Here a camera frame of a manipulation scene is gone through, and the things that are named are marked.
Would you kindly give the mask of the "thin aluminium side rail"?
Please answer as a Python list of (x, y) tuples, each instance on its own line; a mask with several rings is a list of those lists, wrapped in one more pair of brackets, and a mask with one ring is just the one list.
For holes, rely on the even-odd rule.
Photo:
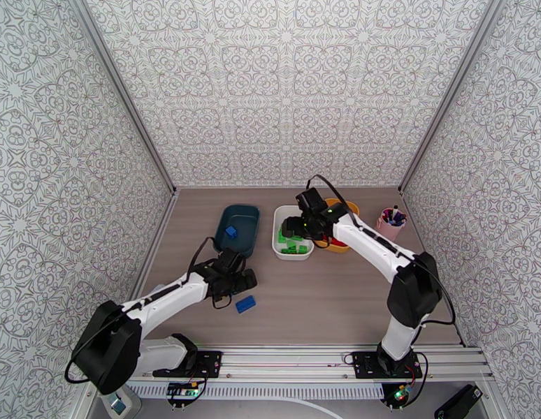
[[(412, 222), (412, 226), (414, 228), (414, 231), (416, 232), (416, 235), (418, 237), (418, 240), (419, 240), (420, 244), (423, 247), (425, 247), (425, 243), (423, 241), (423, 238), (420, 235), (418, 225), (416, 224), (416, 221), (415, 221), (415, 218), (414, 218), (414, 214), (412, 213), (412, 211), (411, 211), (411, 209), (410, 209), (410, 207), (409, 207), (409, 205), (407, 203), (407, 200), (405, 199), (404, 191), (402, 190), (402, 186), (397, 187), (397, 192), (398, 192), (398, 194), (399, 194), (399, 196), (401, 198), (402, 203), (404, 204), (406, 212), (410, 215), (410, 220)], [(456, 334), (457, 334), (457, 337), (459, 338), (459, 345), (461, 347), (463, 347), (463, 348), (466, 348), (467, 344), (465, 343), (465, 341), (463, 339), (463, 336), (461, 334), (461, 331), (459, 330), (459, 327), (458, 327), (457, 322), (456, 322), (456, 310), (455, 310), (455, 307), (454, 307), (454, 303), (453, 303), (451, 297), (449, 296), (449, 293), (447, 292), (447, 289), (444, 287), (443, 283), (441, 282), (441, 280), (439, 278), (437, 278), (437, 282), (440, 285), (440, 288), (442, 290), (442, 299), (443, 299), (446, 307), (448, 308), (448, 311), (450, 312), (451, 318), (450, 318), (449, 321), (441, 321), (441, 320), (438, 320), (438, 319), (428, 319), (428, 320), (426, 320), (426, 323), (424, 325), (422, 325), (422, 328), (425, 329), (428, 324), (452, 326), (454, 328)]]
[(161, 242), (164, 238), (168, 223), (172, 217), (175, 204), (177, 203), (179, 196), (179, 191), (174, 192), (168, 200), (166, 209), (164, 210), (163, 215), (161, 216), (159, 225), (156, 229), (154, 237), (150, 243), (150, 247), (146, 252), (145, 260), (140, 268), (136, 282), (130, 292), (130, 300), (141, 299), (144, 291), (145, 285), (148, 283), (149, 275), (152, 270), (152, 266), (155, 263), (157, 253)]

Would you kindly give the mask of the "white grey device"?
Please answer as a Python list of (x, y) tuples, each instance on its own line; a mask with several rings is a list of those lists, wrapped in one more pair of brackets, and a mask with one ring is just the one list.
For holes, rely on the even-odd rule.
[(110, 419), (134, 419), (142, 407), (140, 397), (128, 385), (99, 398)]

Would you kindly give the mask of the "dark teal plastic container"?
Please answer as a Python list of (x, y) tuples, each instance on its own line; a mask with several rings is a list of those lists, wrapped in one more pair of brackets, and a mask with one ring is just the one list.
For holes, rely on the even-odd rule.
[[(235, 204), (224, 208), (212, 243), (215, 251), (233, 249), (249, 258), (253, 251), (259, 229), (260, 211), (254, 205)], [(231, 239), (225, 233), (227, 226), (234, 226), (238, 236)]]

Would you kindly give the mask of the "black device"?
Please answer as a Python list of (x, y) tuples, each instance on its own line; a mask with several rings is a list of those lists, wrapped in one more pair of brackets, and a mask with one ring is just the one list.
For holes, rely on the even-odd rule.
[(482, 396), (483, 392), (476, 385), (467, 384), (435, 410), (433, 417), (434, 419), (464, 419)]

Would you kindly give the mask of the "aluminium corner post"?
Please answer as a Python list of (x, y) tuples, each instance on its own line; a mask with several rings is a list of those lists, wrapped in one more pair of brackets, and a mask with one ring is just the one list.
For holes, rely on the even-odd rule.
[(133, 128), (138, 132), (142, 143), (144, 144), (150, 158), (154, 162), (157, 171), (165, 182), (170, 194), (175, 194), (177, 189), (171, 179), (170, 173), (167, 170), (164, 162), (154, 145), (152, 138), (145, 126), (145, 122), (134, 103), (131, 93), (124, 83), (122, 75), (117, 67), (116, 61), (110, 53), (108, 44), (106, 43), (100, 28), (98, 27), (92, 11), (87, 4), (87, 0), (68, 0), (77, 20), (79, 21), (82, 31), (90, 42), (94, 54), (100, 65), (105, 71), (109, 82), (111, 83), (115, 94), (120, 100)]
[(423, 159), (429, 145), (432, 143), (434, 136), (438, 132), (443, 120), (447, 116), (456, 96), (462, 89), (464, 83), (470, 74), (472, 67), (475, 65), (478, 56), (482, 53), (484, 44), (487, 38), (492, 34), (504, 6), (506, 6), (507, 0), (488, 0), (486, 8), (482, 13), (478, 24), (473, 31), (473, 34), (467, 44), (460, 62), (454, 71), (453, 76), (450, 78), (445, 93), (443, 94), (441, 101), (439, 102), (435, 112), (432, 115), (430, 124), (426, 128), (424, 137), (421, 139), (414, 156), (408, 166), (405, 174), (402, 177), (397, 191), (400, 196), (403, 196), (405, 190), (408, 188), (413, 175), (416, 173), (421, 160)]

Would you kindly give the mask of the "yellow plastic container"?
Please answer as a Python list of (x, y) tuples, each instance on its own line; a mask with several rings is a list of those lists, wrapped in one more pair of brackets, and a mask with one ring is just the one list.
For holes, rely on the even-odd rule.
[[(326, 203), (328, 206), (332, 206), (336, 203), (339, 203), (340, 202), (340, 199), (338, 198), (326, 198), (325, 199)], [(358, 205), (354, 204), (353, 202), (351, 201), (347, 201), (347, 205), (349, 206), (350, 210), (355, 214), (355, 215), (359, 215), (359, 207)], [(315, 245), (317, 247), (319, 247), (320, 249), (325, 249), (325, 250), (328, 250), (328, 251), (331, 251), (333, 253), (347, 253), (349, 251), (349, 247), (346, 246), (346, 247), (337, 247), (337, 246), (333, 246), (333, 245), (329, 245), (327, 243), (325, 243), (324, 240), (322, 241), (316, 241), (315, 242)]]

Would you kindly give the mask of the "white plastic container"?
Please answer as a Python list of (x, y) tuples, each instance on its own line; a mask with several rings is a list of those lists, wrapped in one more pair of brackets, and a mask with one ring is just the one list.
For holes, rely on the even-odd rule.
[(273, 215), (273, 231), (272, 231), (272, 250), (274, 251), (275, 255), (280, 260), (296, 260), (296, 261), (302, 261), (307, 260), (311, 253), (314, 250), (314, 244), (308, 239), (303, 239), (301, 243), (296, 244), (297, 248), (298, 245), (303, 244), (306, 246), (309, 246), (310, 250), (306, 255), (285, 255), (281, 253), (281, 249), (286, 248), (287, 244), (279, 244), (277, 242), (277, 232), (279, 228), (282, 228), (283, 222), (291, 217), (291, 216), (301, 216), (301, 211), (296, 205), (281, 205), (277, 207), (274, 211)]

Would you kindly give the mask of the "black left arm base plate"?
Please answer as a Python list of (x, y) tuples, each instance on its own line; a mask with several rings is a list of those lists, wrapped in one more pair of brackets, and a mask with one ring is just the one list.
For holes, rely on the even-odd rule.
[(195, 377), (206, 379), (218, 378), (222, 366), (222, 357), (222, 351), (199, 351), (196, 354)]

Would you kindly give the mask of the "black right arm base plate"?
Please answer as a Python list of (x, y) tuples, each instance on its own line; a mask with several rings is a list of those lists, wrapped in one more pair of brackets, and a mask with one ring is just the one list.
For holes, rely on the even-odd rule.
[(398, 379), (411, 381), (422, 378), (423, 371), (413, 350), (401, 360), (394, 360), (387, 354), (377, 351), (357, 351), (351, 353), (352, 366), (357, 379)]

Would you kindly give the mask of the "small circuit board green light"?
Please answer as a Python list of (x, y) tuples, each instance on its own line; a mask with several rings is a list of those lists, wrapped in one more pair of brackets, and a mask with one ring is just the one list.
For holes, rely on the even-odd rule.
[(397, 385), (393, 391), (386, 396), (385, 402), (387, 403), (387, 406), (394, 409), (403, 408), (410, 400), (413, 387), (414, 386), (411, 384)]

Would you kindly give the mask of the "front aluminium rail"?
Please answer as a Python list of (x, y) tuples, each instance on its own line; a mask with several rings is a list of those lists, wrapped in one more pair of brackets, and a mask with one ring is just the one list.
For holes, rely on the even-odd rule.
[[(350, 353), (371, 351), (372, 345), (209, 345), (221, 351), (217, 378), (210, 384), (236, 383), (358, 383)], [(492, 381), (480, 348), (458, 344), (418, 344), (414, 348), (429, 383)]]

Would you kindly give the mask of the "pink pen cup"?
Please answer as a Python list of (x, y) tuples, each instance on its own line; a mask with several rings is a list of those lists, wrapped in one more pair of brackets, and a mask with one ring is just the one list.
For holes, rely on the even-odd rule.
[[(392, 219), (392, 209), (393, 207), (386, 208), (389, 209), (389, 217)], [(376, 222), (376, 231), (382, 235), (383, 237), (387, 238), (388, 240), (395, 241), (398, 234), (401, 232), (401, 230), (404, 228), (406, 222), (407, 222), (407, 216), (406, 216), (406, 222), (402, 226), (395, 226), (395, 224), (392, 226), (386, 222), (386, 218), (382, 216), (382, 212), (380, 216), (377, 219)], [(398, 214), (404, 214), (400, 208), (398, 208)]]

